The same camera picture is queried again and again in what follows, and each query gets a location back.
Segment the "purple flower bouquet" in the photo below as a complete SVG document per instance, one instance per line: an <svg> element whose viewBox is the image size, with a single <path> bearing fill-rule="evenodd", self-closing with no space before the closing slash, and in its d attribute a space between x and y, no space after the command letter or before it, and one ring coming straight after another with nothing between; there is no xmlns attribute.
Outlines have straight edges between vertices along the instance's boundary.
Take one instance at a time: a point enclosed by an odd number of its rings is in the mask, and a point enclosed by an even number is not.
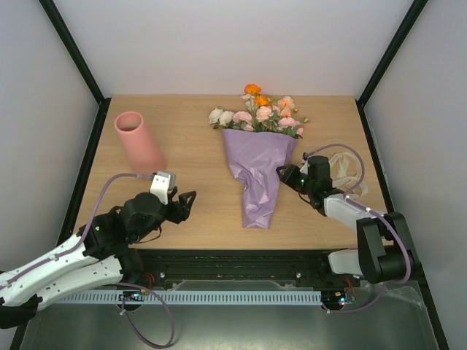
<svg viewBox="0 0 467 350"><path fill-rule="evenodd" d="M230 172L244 185L242 226L268 229L279 190L277 169L290 162L309 119L297 116L292 97L264 95L254 83L244 87L241 99L244 110L216 107L208 120L221 130Z"/></svg>

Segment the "pink cylindrical vase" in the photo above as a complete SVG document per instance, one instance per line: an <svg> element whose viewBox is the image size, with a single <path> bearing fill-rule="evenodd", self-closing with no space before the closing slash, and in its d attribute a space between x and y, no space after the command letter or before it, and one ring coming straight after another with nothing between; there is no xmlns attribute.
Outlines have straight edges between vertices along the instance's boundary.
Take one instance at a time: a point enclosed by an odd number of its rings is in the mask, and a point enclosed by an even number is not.
<svg viewBox="0 0 467 350"><path fill-rule="evenodd" d="M131 170L138 174L153 174L166 170L166 159L143 116L124 112L114 121Z"/></svg>

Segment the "cream ribbon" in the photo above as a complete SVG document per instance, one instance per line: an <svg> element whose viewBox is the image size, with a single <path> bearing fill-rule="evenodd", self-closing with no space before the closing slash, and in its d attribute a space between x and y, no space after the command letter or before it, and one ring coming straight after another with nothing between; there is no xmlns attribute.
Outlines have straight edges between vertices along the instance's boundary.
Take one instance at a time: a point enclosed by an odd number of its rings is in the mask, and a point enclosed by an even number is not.
<svg viewBox="0 0 467 350"><path fill-rule="evenodd" d="M362 167L358 158L351 152L337 152L329 159L333 186L350 191L352 199L362 198L368 193L368 186L363 180L355 186L362 176Z"/></svg>

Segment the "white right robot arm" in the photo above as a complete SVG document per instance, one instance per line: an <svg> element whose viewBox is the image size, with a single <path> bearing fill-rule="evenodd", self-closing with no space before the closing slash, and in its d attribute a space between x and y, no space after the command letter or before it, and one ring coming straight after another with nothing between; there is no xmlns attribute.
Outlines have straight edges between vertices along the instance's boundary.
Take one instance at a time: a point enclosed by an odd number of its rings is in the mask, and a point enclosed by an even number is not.
<svg viewBox="0 0 467 350"><path fill-rule="evenodd" d="M331 252L328 262L320 265L318 276L322 283L332 286L344 274L372 284L404 283L412 277L420 261L402 214L376 211L334 187L327 157L311 156L303 167L282 166L277 174L282 183L305 195L314 210L356 233L356 249Z"/></svg>

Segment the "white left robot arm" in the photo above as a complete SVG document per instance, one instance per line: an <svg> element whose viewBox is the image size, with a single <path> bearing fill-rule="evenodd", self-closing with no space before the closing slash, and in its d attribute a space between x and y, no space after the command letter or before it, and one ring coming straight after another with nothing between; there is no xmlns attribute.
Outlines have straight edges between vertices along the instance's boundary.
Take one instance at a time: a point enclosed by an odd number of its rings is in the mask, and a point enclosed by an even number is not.
<svg viewBox="0 0 467 350"><path fill-rule="evenodd" d="M151 182L122 206L91 212L87 223L56 248L1 274L1 328L28 322L62 298L108 284L134 283L144 265L133 247L165 222L187 220L196 192L177 192L175 175L137 174Z"/></svg>

